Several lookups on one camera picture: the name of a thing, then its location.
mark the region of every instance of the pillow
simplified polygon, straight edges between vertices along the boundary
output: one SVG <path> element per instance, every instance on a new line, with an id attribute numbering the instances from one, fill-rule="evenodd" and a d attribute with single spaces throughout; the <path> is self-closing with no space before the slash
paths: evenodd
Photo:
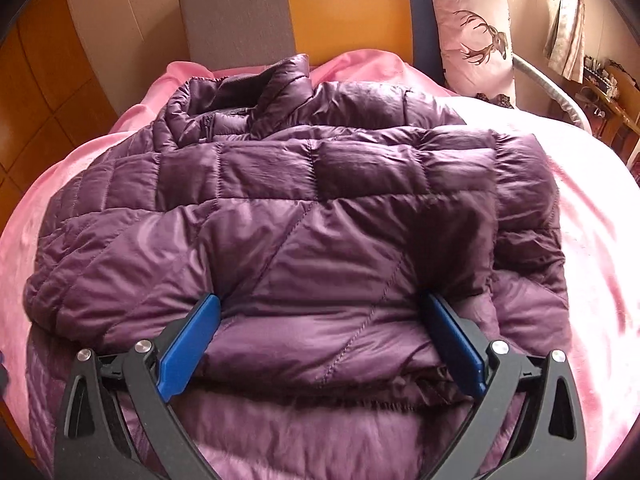
<path id="1" fill-rule="evenodd" d="M 457 94 L 515 104 L 507 0 L 433 0 L 445 78 Z"/>

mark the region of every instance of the tiled floor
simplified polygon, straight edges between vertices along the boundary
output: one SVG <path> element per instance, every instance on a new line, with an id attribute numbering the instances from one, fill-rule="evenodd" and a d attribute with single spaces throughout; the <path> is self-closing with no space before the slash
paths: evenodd
<path id="1" fill-rule="evenodd" d="M 0 45 L 0 229 L 22 195 L 116 120 L 66 0 L 31 0 Z"/>

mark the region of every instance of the purple puffer jacket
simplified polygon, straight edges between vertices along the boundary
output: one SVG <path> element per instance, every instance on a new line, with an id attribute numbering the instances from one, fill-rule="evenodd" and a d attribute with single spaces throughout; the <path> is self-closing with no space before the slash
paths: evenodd
<path id="1" fill-rule="evenodd" d="M 533 136 L 417 91 L 314 91 L 304 56 L 190 80 L 50 201 L 25 293 L 43 467 L 74 352 L 125 351 L 213 292 L 222 325 L 173 406 L 222 478 L 416 478 L 469 402 L 415 293 L 489 339 L 567 349 L 557 195 Z"/>

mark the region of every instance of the pink blanket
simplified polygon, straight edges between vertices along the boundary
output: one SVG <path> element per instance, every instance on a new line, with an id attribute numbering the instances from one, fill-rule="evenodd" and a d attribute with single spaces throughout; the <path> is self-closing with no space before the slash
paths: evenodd
<path id="1" fill-rule="evenodd" d="M 0 351 L 11 383 L 5 400 L 30 440 L 24 377 L 30 323 L 22 288 L 33 271 L 36 241 L 49 198 L 108 147 L 151 122 L 175 89 L 192 76 L 258 73 L 264 67 L 212 73 L 174 62 L 140 104 L 116 122 L 109 135 L 74 150 L 49 168 L 25 194 L 0 237 Z M 509 123 L 533 132 L 549 156 L 560 189 L 562 248 L 574 347 L 569 358 L 587 428 L 588 471 L 593 479 L 620 446 L 640 412 L 640 190 L 616 155 L 568 124 L 478 100 L 452 96 L 394 54 L 359 50 L 313 70 L 322 81 L 386 81 L 447 98 L 468 124 Z"/>

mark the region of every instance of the headboard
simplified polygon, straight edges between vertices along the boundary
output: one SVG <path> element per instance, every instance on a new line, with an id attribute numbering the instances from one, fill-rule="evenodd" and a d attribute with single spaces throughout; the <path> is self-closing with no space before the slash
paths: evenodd
<path id="1" fill-rule="evenodd" d="M 191 60 L 210 70 L 299 52 L 317 66 L 376 48 L 444 84 L 432 0 L 180 0 L 180 9 Z"/>

